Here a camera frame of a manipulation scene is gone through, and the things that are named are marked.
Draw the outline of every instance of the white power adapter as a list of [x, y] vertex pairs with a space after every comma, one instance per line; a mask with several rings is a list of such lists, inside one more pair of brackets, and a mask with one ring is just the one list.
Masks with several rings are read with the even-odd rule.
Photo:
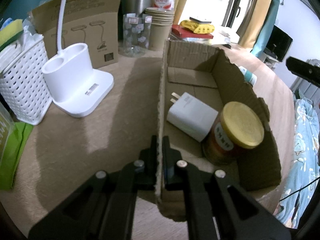
[[176, 93], [171, 95], [175, 99], [170, 100], [173, 106], [169, 109], [167, 121], [201, 142], [209, 133], [218, 111], [187, 92], [182, 96]]

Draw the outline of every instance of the cardboard box wall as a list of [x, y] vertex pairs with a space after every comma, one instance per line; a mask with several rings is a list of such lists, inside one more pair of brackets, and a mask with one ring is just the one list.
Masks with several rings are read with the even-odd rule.
[[[166, 121], [172, 105], [172, 92], [180, 95], [188, 92], [217, 111], [221, 111], [230, 101], [248, 105], [264, 125], [263, 142], [230, 165], [213, 165], [204, 157], [200, 143]], [[261, 200], [262, 205], [262, 199], [276, 195], [276, 186], [281, 182], [281, 164], [269, 126], [268, 107], [263, 98], [255, 95], [252, 86], [244, 81], [238, 67], [230, 63], [222, 49], [192, 42], [167, 41], [159, 93], [159, 138], [168, 135], [171, 147], [179, 150], [184, 160], [193, 163], [202, 171], [213, 173], [217, 169], [225, 170], [258, 201]], [[159, 209], [163, 215], [181, 220], [185, 212], [183, 193], [167, 191], [164, 188], [161, 144], [158, 161], [156, 196]]]
[[[44, 35], [48, 58], [57, 54], [57, 25], [61, 0], [31, 12], [38, 33]], [[62, 48], [84, 42], [94, 68], [118, 62], [117, 15], [120, 0], [67, 0], [62, 26]]]

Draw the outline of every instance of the gold lid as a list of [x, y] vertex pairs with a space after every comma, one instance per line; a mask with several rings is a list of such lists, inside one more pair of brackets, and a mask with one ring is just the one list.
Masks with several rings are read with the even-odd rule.
[[240, 102], [227, 103], [220, 119], [228, 137], [240, 147], [253, 149], [263, 141], [262, 122], [247, 105]]

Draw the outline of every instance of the green bag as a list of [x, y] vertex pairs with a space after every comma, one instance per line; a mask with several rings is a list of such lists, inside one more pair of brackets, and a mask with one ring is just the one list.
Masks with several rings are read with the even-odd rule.
[[32, 129], [33, 125], [25, 122], [14, 123], [13, 131], [6, 141], [2, 157], [0, 153], [0, 189], [10, 190], [13, 188], [14, 174]]

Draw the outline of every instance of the jar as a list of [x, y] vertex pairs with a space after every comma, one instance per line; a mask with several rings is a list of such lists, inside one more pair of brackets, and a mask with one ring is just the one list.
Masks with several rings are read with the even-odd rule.
[[243, 103], [229, 102], [212, 125], [203, 144], [204, 154], [213, 164], [229, 164], [257, 147], [263, 137], [264, 128], [257, 114]]

